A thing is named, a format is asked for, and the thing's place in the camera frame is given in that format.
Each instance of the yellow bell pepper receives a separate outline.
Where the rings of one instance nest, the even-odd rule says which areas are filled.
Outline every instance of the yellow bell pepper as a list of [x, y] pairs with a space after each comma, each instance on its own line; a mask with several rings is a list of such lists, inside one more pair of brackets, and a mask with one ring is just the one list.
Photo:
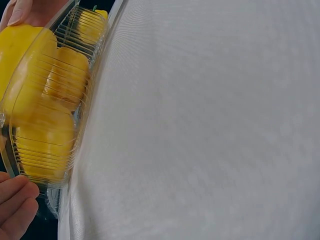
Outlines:
[[67, 47], [58, 48], [56, 58], [44, 93], [58, 98], [63, 106], [70, 111], [75, 111], [88, 82], [88, 59], [83, 54]]
[[17, 124], [14, 135], [19, 166], [36, 183], [58, 183], [70, 169], [74, 144], [71, 112], [41, 97], [27, 121]]
[[31, 115], [34, 99], [44, 90], [56, 49], [55, 35], [44, 27], [8, 26], [0, 33], [1, 111], [7, 120], [9, 116], [21, 119]]
[[95, 44], [101, 38], [108, 24], [108, 13], [104, 10], [83, 11], [77, 26], [82, 41]]

